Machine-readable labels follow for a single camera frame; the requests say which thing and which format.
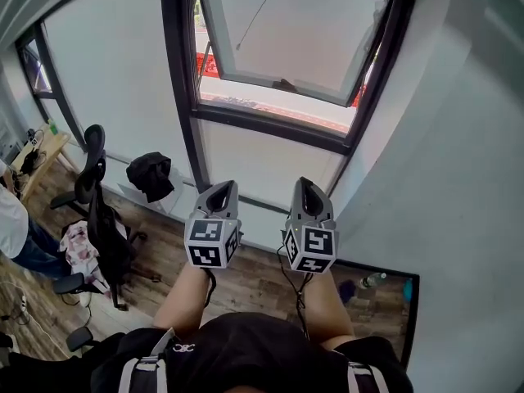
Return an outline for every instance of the jeans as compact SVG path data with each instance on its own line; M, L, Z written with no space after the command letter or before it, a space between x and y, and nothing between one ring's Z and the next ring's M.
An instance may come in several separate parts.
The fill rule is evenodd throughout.
M29 218L27 240L13 262L22 268L43 273L50 278L71 275L71 266L64 252L59 252L59 242Z

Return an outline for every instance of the green bottle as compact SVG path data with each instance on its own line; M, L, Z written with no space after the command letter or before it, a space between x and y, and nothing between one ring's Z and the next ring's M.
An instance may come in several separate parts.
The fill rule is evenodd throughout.
M48 120L47 123L49 124L49 129L52 132L52 135L58 134L58 129L56 129L55 122L53 120Z

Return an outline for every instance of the white cube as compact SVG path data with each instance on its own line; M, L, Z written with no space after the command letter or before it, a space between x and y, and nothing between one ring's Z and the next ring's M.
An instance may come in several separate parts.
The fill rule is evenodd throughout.
M238 248L235 219L190 219L184 236L187 258L200 268L226 268Z
M335 232L325 228L290 227L284 237L284 246L294 271L324 273L337 258Z

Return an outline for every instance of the plastic bottle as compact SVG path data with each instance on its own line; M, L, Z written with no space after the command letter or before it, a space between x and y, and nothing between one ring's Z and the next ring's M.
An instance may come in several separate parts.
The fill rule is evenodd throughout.
M367 288L379 286L385 282L386 276L387 275L383 272L372 273L371 275L369 275L369 277L362 278L360 280L359 286L364 290Z
M56 129L56 124L53 120L48 120L47 123L49 124L49 129L52 132L52 135L58 134L58 129Z

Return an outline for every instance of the table leg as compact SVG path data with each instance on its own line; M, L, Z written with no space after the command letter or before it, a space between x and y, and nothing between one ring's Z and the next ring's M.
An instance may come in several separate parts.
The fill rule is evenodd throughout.
M67 154L66 150L61 149L60 153L64 156L64 158L67 160L67 163L70 164L71 169L76 173L80 174L79 168L76 167L75 163L71 160L70 156Z

